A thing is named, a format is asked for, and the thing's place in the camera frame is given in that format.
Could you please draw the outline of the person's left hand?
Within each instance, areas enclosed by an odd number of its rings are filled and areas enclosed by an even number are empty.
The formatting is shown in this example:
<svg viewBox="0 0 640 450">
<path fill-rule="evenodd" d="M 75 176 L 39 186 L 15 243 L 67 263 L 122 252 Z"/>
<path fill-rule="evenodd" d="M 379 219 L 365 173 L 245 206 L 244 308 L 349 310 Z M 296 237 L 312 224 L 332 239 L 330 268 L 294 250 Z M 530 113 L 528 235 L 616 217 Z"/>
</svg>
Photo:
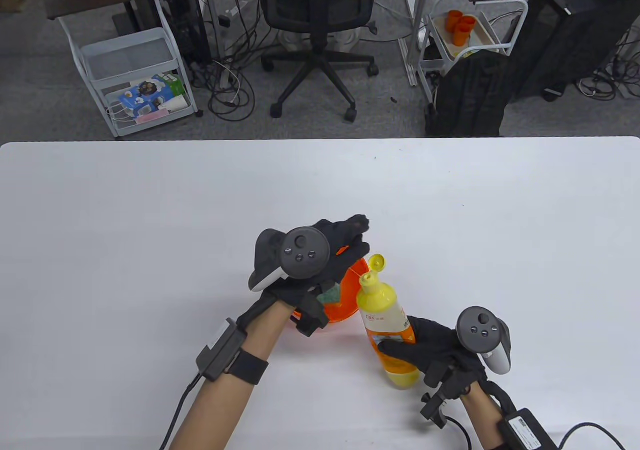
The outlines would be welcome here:
<svg viewBox="0 0 640 450">
<path fill-rule="evenodd" d="M 260 297 L 238 317 L 238 327 L 246 331 L 272 304 L 282 302 L 298 313 L 295 327 L 305 336 L 325 328 L 329 318 L 318 297 L 339 284 L 370 251 L 362 238 L 369 228 L 370 220 L 356 214 L 336 222 L 322 219 L 288 232 L 263 230 L 254 245 L 254 269 L 247 282 Z"/>
</svg>

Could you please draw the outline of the person's right hand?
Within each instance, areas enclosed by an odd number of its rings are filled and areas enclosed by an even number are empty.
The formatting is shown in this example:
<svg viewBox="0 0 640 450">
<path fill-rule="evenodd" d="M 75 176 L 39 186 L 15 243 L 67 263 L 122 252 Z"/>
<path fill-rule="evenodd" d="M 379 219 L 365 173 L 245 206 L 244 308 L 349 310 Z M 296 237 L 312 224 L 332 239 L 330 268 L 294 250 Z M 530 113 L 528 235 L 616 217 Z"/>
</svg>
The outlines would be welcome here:
<svg viewBox="0 0 640 450">
<path fill-rule="evenodd" d="M 454 400 L 468 395 L 471 386 L 487 379 L 477 354 L 468 351 L 457 332 L 433 320 L 407 316 L 415 342 L 382 340 L 377 349 L 418 368 L 429 380 L 430 388 L 441 384 L 443 399 Z"/>
</svg>

